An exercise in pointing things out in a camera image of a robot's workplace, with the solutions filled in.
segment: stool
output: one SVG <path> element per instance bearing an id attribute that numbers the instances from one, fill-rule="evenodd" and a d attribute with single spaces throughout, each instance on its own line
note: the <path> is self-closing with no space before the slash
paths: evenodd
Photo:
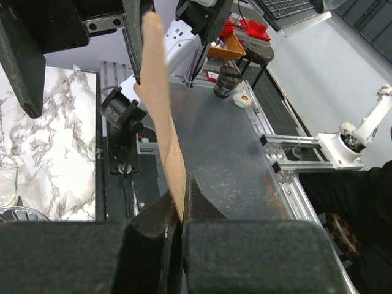
<path id="1" fill-rule="evenodd" d="M 351 260 L 354 262 L 361 254 L 362 242 L 351 224 L 336 213 L 325 213 L 328 230 L 332 234 L 336 245 L 343 252 L 339 256 L 342 262 Z"/>
<path id="2" fill-rule="evenodd" d="M 266 46 L 257 45 L 254 43 L 249 43 L 249 42 L 244 43 L 243 48 L 246 52 L 246 56 L 243 56 L 238 60 L 237 66 L 239 66 L 239 64 L 241 63 L 241 61 L 244 58 L 246 58 L 248 60 L 248 62 L 245 65 L 241 74 L 245 73 L 245 70 L 247 69 L 247 67 L 249 66 L 249 64 L 251 62 L 259 64 L 261 67 L 261 70 L 258 73 L 257 78 L 255 79 L 255 81 L 252 84 L 252 89 L 253 89 L 254 86 L 257 84 L 258 80 L 260 79 L 260 77 L 262 76 L 268 63 L 270 63 L 272 61 L 272 59 L 274 59 L 275 53 L 274 53 L 274 50 L 270 46 L 266 47 Z"/>

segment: dark cabinet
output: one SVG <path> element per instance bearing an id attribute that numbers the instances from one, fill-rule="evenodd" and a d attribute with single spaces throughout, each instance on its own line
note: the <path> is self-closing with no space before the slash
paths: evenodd
<path id="1" fill-rule="evenodd" d="M 336 12 L 392 61 L 392 0 L 348 0 Z"/>

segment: black clothing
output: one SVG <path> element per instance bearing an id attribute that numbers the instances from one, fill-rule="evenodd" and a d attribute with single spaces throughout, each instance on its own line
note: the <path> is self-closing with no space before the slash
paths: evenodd
<path id="1" fill-rule="evenodd" d="M 361 294 L 392 293 L 392 161 L 369 171 L 300 175 L 317 214 L 336 213 L 363 240 L 360 258 L 347 269 Z"/>

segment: white marble surface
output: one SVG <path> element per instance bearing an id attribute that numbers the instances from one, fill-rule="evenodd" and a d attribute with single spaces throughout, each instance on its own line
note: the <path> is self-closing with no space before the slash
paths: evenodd
<path id="1" fill-rule="evenodd" d="M 47 67 L 31 119 L 0 66 L 0 166 L 18 169 L 24 205 L 52 221 L 94 220 L 95 109 L 96 74 Z"/>

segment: keyboard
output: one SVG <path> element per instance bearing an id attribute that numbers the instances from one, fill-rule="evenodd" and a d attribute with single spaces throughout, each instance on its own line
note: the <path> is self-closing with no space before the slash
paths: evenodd
<path id="1" fill-rule="evenodd" d="M 317 15 L 309 0 L 253 0 L 253 3 L 260 6 L 275 31 Z"/>

